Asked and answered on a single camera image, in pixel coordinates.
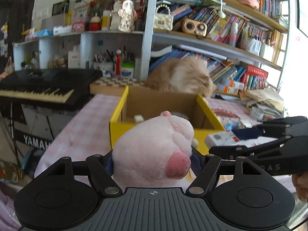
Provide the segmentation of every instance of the dark curtain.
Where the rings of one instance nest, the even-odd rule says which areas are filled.
[[[21,41],[23,28],[31,28],[34,0],[0,0],[0,27],[8,22],[8,56],[13,57],[13,43]],[[0,73],[3,72],[7,58],[0,57]]]

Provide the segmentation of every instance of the white quilted handbag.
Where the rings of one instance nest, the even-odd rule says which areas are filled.
[[[160,8],[166,8],[168,10],[167,14],[159,14],[158,10]],[[166,4],[160,4],[156,8],[156,13],[154,17],[154,26],[153,28],[164,29],[164,30],[172,30],[173,16],[171,15],[171,11]]]

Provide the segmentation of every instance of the gold speaker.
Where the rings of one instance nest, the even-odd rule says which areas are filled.
[[[186,18],[183,22],[183,32],[197,35],[206,36],[207,25],[204,22],[194,21]]]

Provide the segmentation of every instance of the gray ribbed panel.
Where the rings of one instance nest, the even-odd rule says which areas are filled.
[[[66,231],[240,231],[225,224],[204,200],[179,188],[129,188],[125,195],[103,201],[87,221]],[[287,231],[285,226],[275,231]],[[20,231],[33,231],[22,228]]]

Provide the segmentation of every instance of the orange cat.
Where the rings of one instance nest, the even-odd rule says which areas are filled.
[[[160,91],[201,94],[210,98],[216,85],[209,77],[207,62],[196,57],[172,58],[150,73],[145,85]]]

